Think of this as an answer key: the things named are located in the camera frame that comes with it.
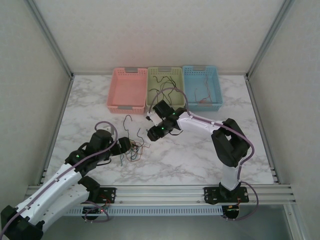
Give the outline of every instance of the metal frame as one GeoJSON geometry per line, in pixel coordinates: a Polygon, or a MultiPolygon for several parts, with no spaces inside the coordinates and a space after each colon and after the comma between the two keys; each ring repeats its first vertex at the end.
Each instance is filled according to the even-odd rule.
{"type": "Polygon", "coordinates": [[[48,149],[46,151],[44,163],[43,163],[43,166],[42,166],[42,169],[43,169],[42,170],[42,174],[38,178],[39,179],[38,180],[38,184],[39,185],[43,184],[43,180],[46,177],[47,169],[48,169],[48,166],[49,166],[49,163],[50,163],[50,159],[51,159],[52,153],[53,153],[54,148],[55,148],[55,143],[56,143],[56,140],[57,140],[57,136],[58,136],[58,133],[59,133],[59,129],[60,129],[60,125],[61,125],[64,113],[65,113],[65,110],[66,110],[66,107],[67,107],[67,103],[68,103],[69,95],[70,95],[70,92],[71,92],[71,89],[72,89],[72,85],[74,83],[74,79],[75,79],[75,77],[73,76],[71,78],[71,80],[69,81],[68,87],[67,87],[65,95],[64,95],[64,99],[63,99],[63,103],[62,103],[62,106],[61,106],[61,109],[60,109],[60,113],[59,113],[57,122],[56,122],[55,127],[54,127],[53,136],[51,138],[49,147],[48,147],[48,149]]]}
{"type": "Polygon", "coordinates": [[[262,58],[265,56],[272,40],[275,38],[277,31],[279,30],[281,24],[283,23],[284,19],[286,18],[294,1],[295,0],[284,0],[282,6],[281,6],[279,12],[277,13],[269,31],[267,32],[257,54],[255,55],[251,66],[249,67],[249,69],[247,71],[247,76],[249,79],[256,71],[262,58]]]}
{"type": "MultiPolygon", "coordinates": [[[[41,15],[36,3],[34,0],[24,0],[26,6],[33,15],[35,21],[39,25],[45,39],[47,40],[49,46],[53,50],[53,53],[57,57],[57,60],[65,70],[66,74],[70,78],[70,83],[68,85],[66,94],[64,96],[63,104],[60,110],[60,114],[54,129],[54,134],[47,150],[45,162],[44,162],[44,171],[41,179],[39,180],[39,185],[42,184],[42,179],[45,177],[47,168],[50,162],[50,158],[55,146],[55,142],[58,136],[59,128],[62,122],[62,118],[67,106],[68,98],[71,92],[73,85],[73,76],[71,69],[65,60],[59,46],[57,45],[52,33],[50,32],[43,16],[41,15]]],[[[250,84],[250,77],[255,73],[257,67],[259,66],[261,60],[263,59],[265,53],[267,52],[272,40],[274,39],[278,29],[280,28],[282,22],[284,21],[289,9],[291,8],[294,0],[284,0],[278,14],[276,15],[266,37],[264,38],[263,43],[261,44],[251,66],[249,67],[247,74],[245,76],[246,85],[249,92],[249,96],[252,102],[254,114],[257,119],[258,127],[262,137],[262,141],[265,147],[266,155],[270,164],[270,169],[275,184],[271,185],[253,185],[254,189],[258,193],[259,203],[261,205],[283,205],[288,220],[288,225],[291,230],[291,234],[294,240],[299,239],[308,239],[305,228],[302,224],[299,211],[297,210],[296,201],[289,184],[278,184],[282,183],[281,175],[277,172],[276,163],[274,161],[272,152],[270,150],[270,145],[264,130],[261,116],[258,110],[258,106],[255,100],[255,96],[250,84]]],[[[40,186],[29,186],[26,197],[32,195],[40,186]]],[[[134,186],[134,185],[119,185],[111,186],[117,188],[116,202],[112,205],[115,208],[126,208],[128,213],[130,209],[134,207],[146,207],[146,206],[164,206],[168,209],[176,206],[197,206],[197,207],[210,207],[204,201],[204,191],[203,187],[210,187],[208,185],[179,185],[179,186],[166,186],[166,185],[157,185],[157,186],[134,186]]],[[[255,205],[256,200],[255,196],[250,188],[248,188],[249,198],[251,199],[248,203],[242,203],[242,205],[255,205]]]]}
{"type": "Polygon", "coordinates": [[[244,79],[245,79],[246,87],[247,87],[247,90],[248,90],[248,93],[249,93],[249,97],[250,97],[250,100],[251,100],[251,103],[252,103],[253,112],[254,112],[254,115],[255,115],[255,118],[256,118],[256,122],[258,124],[258,128],[259,128],[260,135],[261,135],[261,138],[262,138],[262,142],[263,142],[264,150],[265,150],[265,153],[266,153],[266,157],[268,159],[270,168],[272,168],[272,171],[274,171],[273,176],[276,176],[276,179],[274,179],[274,181],[275,181],[275,183],[280,183],[280,184],[284,183],[283,182],[283,178],[281,177],[281,174],[277,171],[277,164],[275,162],[274,156],[273,156],[271,148],[270,148],[270,144],[269,144],[269,141],[268,141],[268,138],[267,138],[267,134],[266,134],[265,128],[264,128],[263,123],[262,123],[262,119],[261,119],[261,116],[260,116],[260,113],[259,113],[258,105],[257,105],[257,102],[256,102],[256,98],[255,98],[254,92],[252,90],[251,83],[248,80],[247,76],[244,76],[244,79]]]}
{"type": "MultiPolygon", "coordinates": [[[[218,185],[103,185],[101,187],[116,188],[112,206],[209,206],[204,201],[204,187],[218,187],[218,185]]],[[[39,188],[40,186],[29,186],[25,197],[31,196],[39,188]]],[[[255,184],[253,188],[258,194],[260,205],[296,204],[289,184],[255,184]]],[[[247,191],[250,201],[242,205],[257,204],[254,192],[249,187],[247,191]]]]}
{"type": "Polygon", "coordinates": [[[34,0],[24,0],[25,5],[28,7],[30,10],[32,16],[34,17],[36,23],[41,29],[41,32],[43,33],[43,36],[47,40],[49,46],[51,47],[53,53],[55,54],[57,60],[65,70],[66,74],[72,78],[73,74],[70,70],[70,67],[64,58],[64,55],[62,54],[59,46],[57,45],[57,42],[55,41],[55,38],[53,37],[52,33],[50,32],[42,14],[40,13],[37,4],[35,3],[34,0]]]}

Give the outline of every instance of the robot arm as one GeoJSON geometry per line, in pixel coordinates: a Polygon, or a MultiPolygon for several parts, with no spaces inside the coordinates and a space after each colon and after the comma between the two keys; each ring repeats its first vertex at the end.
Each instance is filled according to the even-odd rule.
{"type": "Polygon", "coordinates": [[[250,145],[238,135],[221,126],[226,126],[244,136],[238,124],[231,118],[222,122],[189,115],[185,108],[178,108],[175,111],[163,100],[157,103],[153,110],[154,112],[147,114],[147,119],[155,124],[147,133],[151,141],[163,138],[173,129],[211,137],[217,156],[223,163],[220,193],[225,198],[230,198],[240,187],[239,161],[247,155],[250,145]]]}
{"type": "Polygon", "coordinates": [[[110,132],[96,130],[90,142],[71,152],[54,176],[32,196],[15,208],[7,206],[2,210],[1,234],[10,240],[41,239],[51,224],[70,208],[87,200],[95,202],[100,185],[86,174],[96,168],[98,162],[125,153],[130,147],[129,138],[114,142],[110,132]]]}

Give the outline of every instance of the marble surface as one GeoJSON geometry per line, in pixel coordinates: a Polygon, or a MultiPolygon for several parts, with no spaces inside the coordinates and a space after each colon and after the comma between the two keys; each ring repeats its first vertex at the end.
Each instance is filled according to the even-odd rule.
{"type": "MultiPolygon", "coordinates": [[[[76,76],[66,106],[58,137],[54,146],[46,180],[64,163],[70,152],[82,143],[88,142],[99,121],[115,125],[120,137],[127,136],[123,128],[124,114],[111,114],[107,108],[107,96],[111,82],[110,75],[76,76]]],[[[218,112],[195,112],[196,114],[224,121],[232,118],[255,146],[255,155],[243,165],[241,179],[251,184],[273,184],[273,177],[260,136],[243,76],[220,76],[224,105],[218,112]]],[[[152,123],[145,115],[131,115],[126,128],[130,138],[139,141],[141,135],[150,148],[143,150],[141,159],[130,162],[120,156],[112,162],[97,167],[91,176],[101,185],[206,185],[218,184],[222,178],[222,163],[217,157],[211,139],[184,131],[179,136],[167,135],[151,142],[146,130],[152,123]]]]}

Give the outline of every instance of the black wire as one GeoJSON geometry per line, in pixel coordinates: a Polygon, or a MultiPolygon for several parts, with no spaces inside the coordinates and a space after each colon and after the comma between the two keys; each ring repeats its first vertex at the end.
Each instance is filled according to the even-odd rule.
{"type": "MultiPolygon", "coordinates": [[[[167,81],[165,81],[164,83],[162,83],[162,84],[160,85],[160,90],[162,91],[162,90],[164,89],[165,85],[168,84],[168,83],[171,83],[171,84],[174,86],[174,84],[173,84],[171,81],[167,80],[167,81]]],[[[170,97],[170,94],[171,94],[173,91],[174,91],[174,90],[172,89],[171,92],[168,93],[168,97],[170,98],[170,101],[168,100],[168,98],[166,97],[166,95],[165,95],[164,93],[162,93],[162,100],[164,99],[163,96],[165,96],[165,98],[168,100],[168,102],[170,103],[170,105],[172,105],[172,99],[171,99],[171,97],[170,97]]]]}
{"type": "Polygon", "coordinates": [[[172,134],[171,132],[169,132],[169,134],[172,136],[179,136],[182,132],[183,132],[183,130],[181,132],[179,132],[178,134],[172,134]]]}
{"type": "Polygon", "coordinates": [[[89,143],[88,142],[85,142],[85,143],[83,143],[79,148],[78,148],[78,150],[81,150],[81,149],[83,149],[85,146],[87,146],[89,143]]]}
{"type": "Polygon", "coordinates": [[[131,117],[130,115],[127,115],[127,116],[125,116],[122,125],[123,125],[124,130],[127,131],[127,133],[128,133],[128,139],[130,139],[130,137],[129,137],[129,130],[126,129],[126,127],[125,127],[125,121],[126,121],[126,119],[127,119],[128,116],[130,117],[131,122],[132,122],[132,117],[131,117]]]}
{"type": "Polygon", "coordinates": [[[108,161],[106,163],[97,164],[96,166],[99,167],[99,166],[107,165],[107,164],[111,163],[111,158],[110,157],[109,157],[109,160],[110,161],[108,161]]]}
{"type": "MultiPolygon", "coordinates": [[[[164,78],[167,78],[168,80],[167,80],[165,83],[163,83],[163,87],[162,87],[161,90],[164,89],[165,84],[168,83],[169,81],[170,81],[170,83],[173,85],[174,88],[177,87],[177,83],[172,79],[172,76],[170,76],[170,77],[164,76],[164,77],[162,77],[161,81],[162,81],[164,78]]],[[[172,105],[172,99],[171,99],[171,97],[170,97],[170,94],[171,94],[173,91],[174,91],[174,90],[172,89],[172,90],[168,93],[168,97],[169,97],[170,100],[171,100],[171,104],[170,104],[170,105],[172,105]]]]}
{"type": "MultiPolygon", "coordinates": [[[[160,90],[158,90],[158,89],[156,89],[156,88],[150,89],[149,92],[150,92],[151,90],[156,90],[156,93],[160,92],[160,90]]],[[[164,98],[166,98],[166,100],[168,101],[168,103],[170,103],[170,102],[169,102],[169,99],[167,98],[167,96],[164,95],[164,94],[162,94],[162,100],[163,100],[164,98]]]]}
{"type": "Polygon", "coordinates": [[[158,81],[157,76],[153,76],[153,77],[155,78],[155,80],[156,80],[157,83],[161,83],[162,79],[161,79],[161,81],[158,81]]]}

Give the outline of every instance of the wire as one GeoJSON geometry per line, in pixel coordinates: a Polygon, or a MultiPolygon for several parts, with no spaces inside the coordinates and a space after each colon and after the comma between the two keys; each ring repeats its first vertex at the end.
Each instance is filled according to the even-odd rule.
{"type": "Polygon", "coordinates": [[[132,122],[132,117],[131,117],[130,115],[127,115],[127,116],[125,116],[122,125],[123,125],[124,130],[127,131],[127,133],[128,133],[128,139],[130,139],[130,137],[129,137],[129,130],[126,129],[126,127],[125,127],[125,121],[126,121],[126,119],[127,119],[128,116],[130,117],[131,122],[132,122]]]}
{"type": "Polygon", "coordinates": [[[150,144],[149,144],[149,146],[146,146],[145,142],[141,143],[141,142],[137,142],[137,141],[132,140],[131,141],[131,149],[128,153],[125,154],[126,159],[132,163],[139,161],[141,159],[141,156],[143,155],[144,148],[149,149],[150,144]]]}
{"type": "Polygon", "coordinates": [[[247,219],[248,217],[250,217],[251,215],[253,215],[253,214],[258,210],[258,207],[259,207],[259,197],[258,197],[258,194],[257,194],[256,190],[254,189],[254,187],[253,187],[251,184],[249,184],[249,183],[247,183],[247,182],[245,182],[245,181],[241,181],[241,183],[244,183],[244,184],[248,185],[249,188],[252,189],[252,191],[253,191],[253,193],[254,193],[254,195],[255,195],[255,199],[256,199],[255,208],[254,208],[253,211],[250,212],[248,215],[245,215],[245,216],[242,216],[242,217],[238,217],[238,218],[228,218],[227,216],[223,215],[222,217],[223,217],[224,219],[226,219],[226,220],[231,219],[232,221],[241,221],[241,220],[247,219]]]}
{"type": "Polygon", "coordinates": [[[123,159],[124,159],[124,155],[123,155],[123,153],[121,153],[121,155],[120,155],[121,167],[123,166],[123,162],[122,162],[123,159]]]}
{"type": "Polygon", "coordinates": [[[94,205],[95,207],[89,209],[88,211],[86,211],[85,215],[84,215],[84,220],[87,222],[87,221],[90,221],[91,223],[105,223],[105,222],[108,222],[110,220],[110,217],[109,217],[109,214],[108,212],[101,206],[99,206],[98,204],[96,204],[95,202],[93,201],[85,201],[84,203],[86,204],[92,204],[94,205]],[[93,210],[96,210],[96,209],[101,209],[101,211],[104,212],[104,214],[106,215],[106,219],[105,220],[88,220],[87,219],[87,215],[88,213],[90,213],[91,211],[93,210]]]}
{"type": "Polygon", "coordinates": [[[179,132],[178,134],[172,134],[171,132],[169,132],[169,134],[172,136],[179,136],[182,132],[183,132],[183,130],[181,132],[179,132]]]}
{"type": "MultiPolygon", "coordinates": [[[[149,90],[149,92],[152,91],[152,90],[155,90],[156,93],[158,93],[158,92],[160,92],[160,91],[165,87],[166,84],[172,84],[174,88],[177,87],[177,84],[176,84],[176,82],[173,80],[172,76],[163,76],[161,80],[158,80],[158,77],[157,77],[157,76],[153,76],[153,78],[155,78],[155,80],[156,80],[157,83],[161,83],[165,78],[167,78],[168,80],[165,81],[165,82],[163,82],[163,83],[160,85],[160,90],[158,90],[158,89],[156,89],[156,88],[152,88],[152,89],[149,90]]],[[[167,102],[169,103],[169,105],[172,105],[172,99],[171,99],[170,94],[171,94],[173,91],[174,91],[174,90],[172,89],[171,92],[169,92],[169,93],[167,94],[167,96],[166,96],[164,93],[162,94],[162,100],[166,99],[167,102]]]]}
{"type": "Polygon", "coordinates": [[[143,145],[145,144],[145,140],[144,140],[144,138],[143,138],[142,136],[139,136],[139,135],[138,135],[139,132],[140,132],[140,129],[141,129],[141,127],[139,128],[138,132],[136,133],[136,136],[137,136],[138,138],[141,138],[141,139],[142,139],[142,141],[143,141],[142,146],[143,146],[143,145]]]}
{"type": "MultiPolygon", "coordinates": [[[[100,121],[98,122],[95,126],[94,126],[94,129],[97,131],[97,126],[102,124],[102,123],[106,123],[106,124],[109,124],[113,129],[114,129],[114,132],[115,132],[115,140],[113,141],[113,143],[111,143],[111,145],[109,147],[107,147],[106,149],[104,150],[101,150],[101,151],[98,151],[98,152],[95,152],[89,156],[86,156],[84,159],[80,160],[79,162],[77,162],[75,165],[71,166],[70,168],[68,168],[66,171],[64,171],[63,173],[61,173],[59,176],[57,176],[55,179],[59,180],[61,179],[64,175],[66,175],[68,172],[70,172],[72,169],[76,168],[77,166],[79,166],[80,164],[82,164],[83,162],[85,162],[86,160],[88,159],[91,159],[95,156],[98,156],[100,154],[103,154],[105,152],[107,152],[108,150],[110,150],[117,142],[118,140],[118,131],[116,129],[116,127],[108,122],[108,121],[100,121]]],[[[56,181],[53,180],[52,182],[50,182],[46,187],[44,187],[39,193],[38,195],[36,195],[25,207],[23,207],[19,212],[17,212],[7,223],[6,225],[3,227],[1,233],[0,233],[0,240],[3,238],[3,236],[5,235],[5,232],[7,231],[8,227],[10,226],[10,224],[17,219],[17,217],[19,217],[25,210],[27,210],[32,204],[34,204],[34,202],[36,200],[38,200],[53,184],[55,184],[56,181]]]]}
{"type": "Polygon", "coordinates": [[[99,167],[99,166],[103,166],[103,165],[107,165],[107,164],[111,163],[111,158],[110,158],[110,157],[109,157],[108,160],[109,160],[108,162],[106,162],[106,163],[101,163],[101,164],[97,164],[96,166],[99,167]]]}
{"type": "Polygon", "coordinates": [[[213,125],[216,125],[216,126],[218,126],[218,127],[224,128],[224,129],[232,132],[233,134],[237,135],[238,137],[242,138],[243,140],[245,140],[245,141],[250,145],[250,147],[251,147],[251,154],[250,154],[247,158],[245,158],[244,160],[242,160],[242,161],[240,162],[240,164],[239,164],[239,170],[238,170],[238,174],[237,174],[237,179],[239,180],[239,179],[240,179],[240,173],[241,173],[241,170],[242,170],[242,165],[243,165],[246,161],[248,161],[248,160],[255,154],[255,147],[254,147],[253,143],[252,143],[248,138],[246,138],[244,135],[242,135],[242,134],[240,134],[239,132],[231,129],[230,127],[227,127],[227,126],[225,126],[225,125],[223,125],[223,124],[214,122],[213,120],[205,119],[205,118],[202,118],[202,117],[200,117],[200,116],[197,116],[197,115],[192,114],[192,113],[189,111],[189,101],[188,101],[188,98],[187,98],[186,94],[185,94],[182,90],[180,90],[179,88],[167,87],[167,88],[159,91],[159,92],[157,93],[157,95],[155,95],[155,97],[154,97],[153,100],[152,100],[152,103],[151,103],[151,105],[150,105],[150,107],[149,107],[149,113],[151,112],[151,108],[152,108],[152,106],[153,106],[154,103],[155,103],[156,97],[157,97],[159,94],[161,94],[162,92],[164,92],[164,91],[166,91],[166,90],[170,90],[170,89],[175,89],[177,92],[180,92],[180,93],[184,96],[184,99],[185,99],[185,108],[186,108],[186,112],[188,113],[189,116],[192,116],[192,118],[194,118],[194,119],[196,119],[196,120],[199,120],[199,121],[201,121],[201,122],[205,122],[205,123],[207,123],[207,124],[213,124],[213,125]]]}
{"type": "MultiPolygon", "coordinates": [[[[152,102],[151,102],[151,105],[150,105],[150,107],[149,107],[149,113],[151,112],[151,108],[152,108],[152,106],[153,106],[154,103],[155,103],[156,97],[157,97],[159,94],[161,94],[162,92],[164,92],[164,91],[166,91],[166,90],[170,90],[170,89],[175,89],[177,92],[180,92],[180,93],[184,96],[184,99],[185,99],[185,108],[186,108],[186,112],[188,113],[189,116],[192,116],[194,119],[199,120],[199,121],[201,121],[201,122],[205,122],[205,123],[207,123],[207,124],[213,124],[213,125],[216,125],[216,126],[218,126],[218,127],[224,128],[224,129],[226,129],[226,130],[234,133],[234,134],[237,135],[238,137],[242,138],[243,140],[245,140],[245,141],[250,145],[250,147],[251,147],[251,154],[250,154],[247,158],[245,158],[244,160],[242,160],[242,161],[240,162],[240,164],[239,164],[239,169],[238,169],[238,173],[237,173],[237,180],[239,180],[239,179],[240,179],[240,173],[241,173],[241,170],[242,170],[242,165],[243,165],[246,161],[248,161],[249,159],[251,159],[251,157],[255,154],[255,147],[254,147],[253,143],[252,143],[248,138],[246,138],[246,136],[244,136],[244,135],[242,135],[241,133],[233,130],[233,129],[230,128],[230,127],[227,127],[227,126],[225,126],[225,125],[223,125],[223,124],[214,122],[213,120],[208,120],[208,119],[205,119],[205,118],[202,118],[202,117],[200,117],[200,116],[197,116],[197,115],[192,114],[192,113],[189,111],[189,102],[188,102],[188,98],[187,98],[186,94],[185,94],[182,90],[180,90],[179,88],[176,88],[176,87],[167,87],[167,88],[162,89],[161,91],[159,91],[159,92],[154,96],[154,98],[153,98],[153,100],[152,100],[152,102]]],[[[241,182],[244,183],[244,184],[246,184],[246,185],[248,185],[248,186],[253,190],[253,192],[254,192],[254,194],[255,194],[255,197],[256,197],[256,203],[257,203],[257,204],[256,204],[255,209],[254,209],[250,214],[248,214],[248,215],[245,216],[245,217],[239,218],[239,220],[242,220],[242,219],[247,218],[247,217],[251,216],[252,214],[254,214],[254,213],[257,211],[257,208],[258,208],[258,206],[259,206],[259,198],[258,198],[257,192],[254,190],[254,188],[253,188],[249,183],[247,183],[247,182],[245,182],[245,181],[241,181],[241,182]]]]}
{"type": "Polygon", "coordinates": [[[108,205],[108,208],[109,208],[111,204],[110,200],[103,194],[99,195],[99,197],[105,199],[105,204],[102,207],[107,206],[107,203],[109,202],[109,205],[108,205]]]}
{"type": "MultiPolygon", "coordinates": [[[[213,101],[212,101],[212,99],[211,99],[211,92],[210,92],[210,90],[209,90],[209,85],[208,85],[208,75],[205,75],[204,85],[205,85],[205,87],[206,87],[206,92],[208,93],[208,96],[202,98],[198,103],[199,103],[199,104],[203,104],[203,103],[213,103],[213,101]]],[[[195,102],[197,102],[196,91],[197,91],[197,88],[194,90],[195,102]]]]}

